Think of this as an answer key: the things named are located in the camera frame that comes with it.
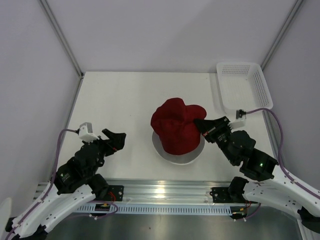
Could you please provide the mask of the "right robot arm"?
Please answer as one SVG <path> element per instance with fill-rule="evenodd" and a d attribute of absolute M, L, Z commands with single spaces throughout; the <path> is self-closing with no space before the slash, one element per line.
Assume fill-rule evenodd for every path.
<path fill-rule="evenodd" d="M 244 175 L 231 181 L 227 190 L 230 200 L 267 205 L 320 232 L 319 190 L 303 186 L 276 159 L 256 149 L 256 141 L 244 130 L 233 130 L 227 117 L 195 119 L 194 124 L 205 140 L 217 144 L 229 163 Z"/>

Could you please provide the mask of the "white bucket hat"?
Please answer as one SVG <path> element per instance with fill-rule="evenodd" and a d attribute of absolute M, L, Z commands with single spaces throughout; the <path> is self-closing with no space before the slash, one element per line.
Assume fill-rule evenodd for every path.
<path fill-rule="evenodd" d="M 155 151 L 159 156 L 161 156 L 164 160 L 170 162 L 171 164 L 180 166 L 189 165 L 196 161 L 205 147 L 205 139 L 201 136 L 199 145 L 193 151 L 182 155 L 170 154 L 164 150 L 160 141 L 160 137 L 154 131 L 152 133 L 152 143 Z"/>

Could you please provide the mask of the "red bucket hat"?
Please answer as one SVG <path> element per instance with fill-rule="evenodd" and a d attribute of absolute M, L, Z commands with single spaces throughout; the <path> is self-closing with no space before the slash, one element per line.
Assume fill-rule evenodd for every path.
<path fill-rule="evenodd" d="M 200 105 L 186 105 L 182 98 L 167 99 L 153 113 L 150 125 L 159 136 L 165 152 L 184 155 L 195 150 L 201 141 L 201 133 L 194 120 L 203 120 L 207 111 Z"/>

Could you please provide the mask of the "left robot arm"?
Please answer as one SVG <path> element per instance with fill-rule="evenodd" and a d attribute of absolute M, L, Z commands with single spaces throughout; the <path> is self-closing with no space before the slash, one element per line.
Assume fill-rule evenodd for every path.
<path fill-rule="evenodd" d="M 51 178 L 39 197 L 20 215 L 8 218 L 6 239 L 44 240 L 55 226 L 82 205 L 91 201 L 114 205 L 117 197 L 106 179 L 97 171 L 105 158 L 122 150 L 126 133 L 103 129 L 106 136 L 96 136 L 89 123 L 71 130 L 82 141 L 80 149 L 63 165 L 58 166 L 63 129 L 58 136 L 56 159 Z"/>

